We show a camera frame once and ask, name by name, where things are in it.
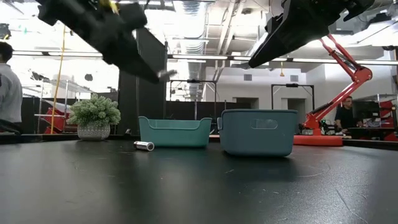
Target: potted plant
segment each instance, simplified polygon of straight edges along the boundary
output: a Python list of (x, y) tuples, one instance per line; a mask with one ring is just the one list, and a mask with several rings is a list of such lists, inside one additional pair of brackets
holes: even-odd
[(81, 100), (71, 106), (68, 124), (77, 124), (77, 135), (86, 141), (101, 141), (111, 132), (111, 124), (120, 122), (118, 102), (92, 94), (91, 99)]

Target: man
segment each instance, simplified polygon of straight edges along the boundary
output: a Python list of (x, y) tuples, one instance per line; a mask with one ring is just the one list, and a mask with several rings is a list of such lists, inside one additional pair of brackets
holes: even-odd
[(354, 119), (353, 114), (353, 98), (348, 96), (343, 101), (343, 106), (337, 109), (335, 122), (337, 128), (342, 130), (343, 133), (347, 132), (348, 128), (354, 128), (357, 126), (362, 127), (362, 121)]
[(6, 64), (12, 57), (11, 45), (0, 42), (0, 119), (21, 123), (22, 86), (18, 76)]

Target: white flower pot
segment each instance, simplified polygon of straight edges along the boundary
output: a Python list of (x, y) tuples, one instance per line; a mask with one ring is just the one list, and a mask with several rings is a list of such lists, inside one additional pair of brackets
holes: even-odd
[(77, 126), (77, 135), (84, 141), (102, 141), (109, 137), (111, 132), (111, 125), (107, 124), (103, 127), (97, 127), (94, 124), (87, 124), (86, 126)]

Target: black metal frame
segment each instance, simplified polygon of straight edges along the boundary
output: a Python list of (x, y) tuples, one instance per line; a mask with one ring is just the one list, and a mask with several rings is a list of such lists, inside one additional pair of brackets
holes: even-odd
[(187, 82), (187, 83), (213, 83), (214, 84), (214, 122), (217, 121), (217, 81), (211, 80), (170, 80), (170, 98), (172, 101), (172, 83), (173, 82)]
[(298, 88), (301, 87), (311, 87), (312, 89), (312, 110), (315, 110), (315, 91), (313, 85), (299, 85), (296, 83), (288, 83), (288, 84), (271, 84), (271, 108), (274, 109), (274, 86), (285, 86), (287, 88)]

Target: table surface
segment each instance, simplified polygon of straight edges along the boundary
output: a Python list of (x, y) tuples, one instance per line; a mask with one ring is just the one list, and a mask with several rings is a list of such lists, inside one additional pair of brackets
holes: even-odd
[(287, 158), (131, 141), (0, 147), (0, 223), (396, 223), (398, 152), (294, 147)]
[(370, 131), (373, 131), (373, 130), (376, 130), (376, 131), (378, 131), (378, 130), (381, 130), (381, 131), (383, 131), (383, 130), (386, 130), (386, 131), (393, 131), (393, 130), (395, 130), (394, 128), (347, 128), (348, 130), (370, 130)]

